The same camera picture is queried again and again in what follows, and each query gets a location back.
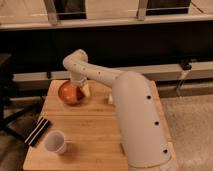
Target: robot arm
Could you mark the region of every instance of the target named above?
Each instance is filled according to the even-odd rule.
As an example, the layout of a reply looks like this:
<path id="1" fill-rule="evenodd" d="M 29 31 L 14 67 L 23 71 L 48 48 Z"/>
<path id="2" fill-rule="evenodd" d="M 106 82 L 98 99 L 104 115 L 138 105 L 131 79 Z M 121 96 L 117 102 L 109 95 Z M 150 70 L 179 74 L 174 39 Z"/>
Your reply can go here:
<path id="1" fill-rule="evenodd" d="M 87 63 L 83 50 L 66 57 L 64 67 L 71 72 L 72 82 L 82 86 L 86 77 L 112 87 L 121 142 L 130 171 L 176 171 L 149 81 L 136 72 L 123 72 Z"/>

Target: wooden tabletop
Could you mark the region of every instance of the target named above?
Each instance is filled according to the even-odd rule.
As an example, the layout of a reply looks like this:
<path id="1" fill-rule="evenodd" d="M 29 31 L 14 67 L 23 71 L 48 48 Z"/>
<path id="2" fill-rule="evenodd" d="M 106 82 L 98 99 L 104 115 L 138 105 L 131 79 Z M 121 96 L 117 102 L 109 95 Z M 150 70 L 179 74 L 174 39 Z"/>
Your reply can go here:
<path id="1" fill-rule="evenodd" d="M 48 131 L 64 132 L 68 150 L 60 156 L 47 152 L 43 144 L 44 134 L 36 147 L 29 148 L 24 170 L 128 171 L 126 156 L 120 144 L 115 109 L 108 104 L 111 89 L 95 81 L 88 81 L 91 97 L 76 106 L 69 106 L 58 97 L 58 88 L 63 82 L 51 82 L 41 115 L 52 123 Z M 155 83 L 150 82 L 150 85 L 170 151 L 175 158 Z"/>

